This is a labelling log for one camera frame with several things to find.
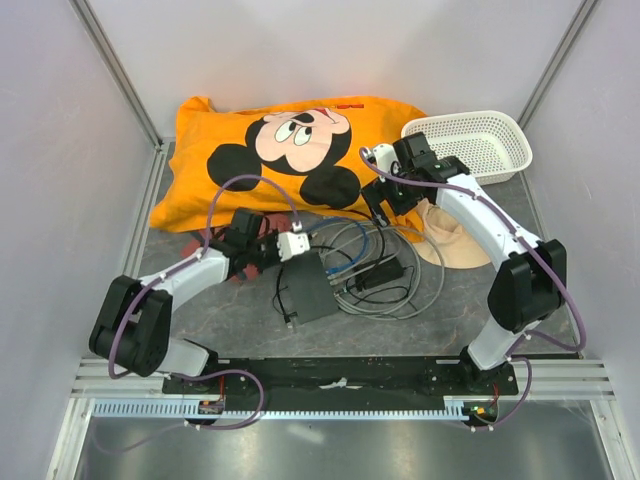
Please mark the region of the black network switch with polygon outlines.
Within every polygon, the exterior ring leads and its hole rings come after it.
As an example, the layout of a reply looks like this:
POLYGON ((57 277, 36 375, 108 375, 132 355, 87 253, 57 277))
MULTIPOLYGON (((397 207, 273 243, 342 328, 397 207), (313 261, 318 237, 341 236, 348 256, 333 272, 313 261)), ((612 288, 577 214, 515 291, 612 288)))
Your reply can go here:
POLYGON ((295 313, 303 325, 339 311, 327 273, 317 251, 309 251, 284 263, 284 283, 295 313))

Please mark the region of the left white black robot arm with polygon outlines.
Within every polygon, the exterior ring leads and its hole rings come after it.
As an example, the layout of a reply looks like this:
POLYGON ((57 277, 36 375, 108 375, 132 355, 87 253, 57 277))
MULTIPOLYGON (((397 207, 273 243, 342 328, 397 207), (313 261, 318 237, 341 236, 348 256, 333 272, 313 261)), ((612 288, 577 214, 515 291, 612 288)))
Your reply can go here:
POLYGON ((242 208, 229 225, 203 231, 201 244, 178 263, 142 278, 115 278, 90 334, 90 351, 107 361, 113 379, 156 372, 169 354, 173 312, 248 268, 280 264, 278 241, 287 231, 275 215, 242 208))

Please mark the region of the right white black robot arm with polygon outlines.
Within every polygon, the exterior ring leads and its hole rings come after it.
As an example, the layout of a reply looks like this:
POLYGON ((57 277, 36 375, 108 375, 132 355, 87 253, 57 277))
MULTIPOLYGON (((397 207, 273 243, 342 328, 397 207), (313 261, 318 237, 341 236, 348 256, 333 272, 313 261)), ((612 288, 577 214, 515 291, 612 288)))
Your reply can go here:
POLYGON ((565 247, 517 225, 458 157, 438 157, 422 133, 363 147, 360 157, 377 175, 361 191, 376 222, 385 225, 388 211, 403 215, 428 200, 453 217, 494 266, 489 320, 461 352, 457 371, 465 391, 483 392, 518 340, 564 305, 565 247))

